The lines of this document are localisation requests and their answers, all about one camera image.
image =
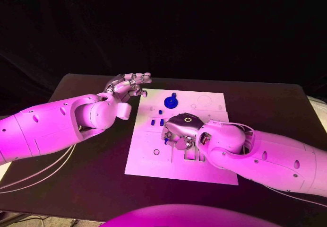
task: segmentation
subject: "dark table surface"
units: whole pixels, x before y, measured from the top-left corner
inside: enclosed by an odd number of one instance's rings
[[[50,101],[99,93],[109,78],[67,74]],[[298,85],[154,77],[152,83],[142,87],[223,93],[230,122],[288,136],[327,150],[327,133]],[[138,208],[184,203],[237,211],[282,226],[325,225],[325,207],[275,193],[240,176],[239,186],[231,186],[125,175],[138,101],[139,97],[128,101],[132,106],[129,120],[116,118],[100,135],[76,145],[67,163],[46,181],[17,192],[0,194],[0,210],[106,221]],[[0,185],[37,172],[61,154],[63,151],[14,161]],[[56,168],[8,189],[35,182]],[[322,197],[295,195],[327,204]]]

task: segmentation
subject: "blue object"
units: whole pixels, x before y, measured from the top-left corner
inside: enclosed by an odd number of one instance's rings
[[[168,109],[174,109],[178,105],[178,101],[175,99],[175,93],[171,94],[171,97],[167,97],[164,99],[164,106],[168,108]]]

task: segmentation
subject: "black backdrop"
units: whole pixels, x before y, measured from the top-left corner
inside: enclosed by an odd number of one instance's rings
[[[327,97],[327,18],[312,3],[2,0],[0,114],[66,73],[293,83]]]

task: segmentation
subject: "robotic hand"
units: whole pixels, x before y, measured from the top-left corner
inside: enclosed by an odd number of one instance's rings
[[[296,140],[188,113],[165,122],[161,139],[178,150],[194,144],[214,167],[264,186],[327,197],[327,152]]]
[[[97,135],[115,117],[129,118],[131,96],[146,96],[139,84],[151,83],[149,73],[112,78],[99,94],[35,105],[0,121],[0,165],[53,153]]]

